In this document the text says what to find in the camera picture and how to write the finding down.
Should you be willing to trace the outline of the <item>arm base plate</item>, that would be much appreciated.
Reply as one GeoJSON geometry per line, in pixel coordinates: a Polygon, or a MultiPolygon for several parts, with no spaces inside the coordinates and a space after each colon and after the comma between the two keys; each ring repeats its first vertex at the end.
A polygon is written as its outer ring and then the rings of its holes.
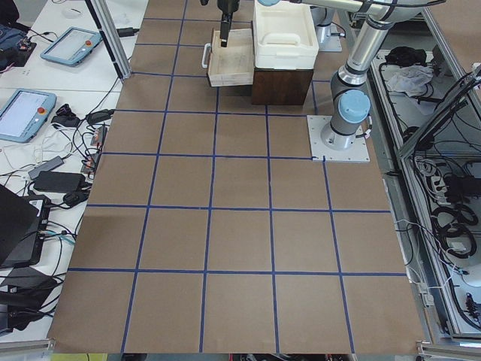
{"type": "Polygon", "coordinates": [[[307,128],[314,162],[370,162],[361,126],[354,135],[339,135],[331,128],[331,116],[308,115],[307,128]]]}
{"type": "Polygon", "coordinates": [[[330,35],[319,39],[319,52],[341,53],[342,45],[339,35],[330,35]]]}

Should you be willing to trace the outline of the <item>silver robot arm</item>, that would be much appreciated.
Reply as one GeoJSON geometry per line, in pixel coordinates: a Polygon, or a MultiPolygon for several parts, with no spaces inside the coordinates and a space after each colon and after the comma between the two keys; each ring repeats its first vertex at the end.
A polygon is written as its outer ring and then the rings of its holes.
{"type": "Polygon", "coordinates": [[[295,8],[301,5],[329,10],[363,13],[367,17],[355,40],[347,61],[339,67],[331,79],[334,114],[320,136],[322,143],[333,150],[351,148],[355,134],[369,113],[371,101],[365,94],[364,84],[368,68],[389,30],[394,24],[409,20],[429,1],[293,1],[295,8]]]}
{"type": "Polygon", "coordinates": [[[335,10],[332,8],[311,6],[310,12],[319,43],[326,42],[331,37],[331,24],[335,10]]]}

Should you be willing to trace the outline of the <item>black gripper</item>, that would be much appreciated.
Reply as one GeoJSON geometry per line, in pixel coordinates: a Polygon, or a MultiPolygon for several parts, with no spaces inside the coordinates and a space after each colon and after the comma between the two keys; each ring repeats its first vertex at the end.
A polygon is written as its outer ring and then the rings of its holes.
{"type": "Polygon", "coordinates": [[[238,11],[238,0],[217,0],[217,7],[223,12],[220,23],[220,44],[221,47],[227,47],[231,29],[231,14],[238,11]]]}

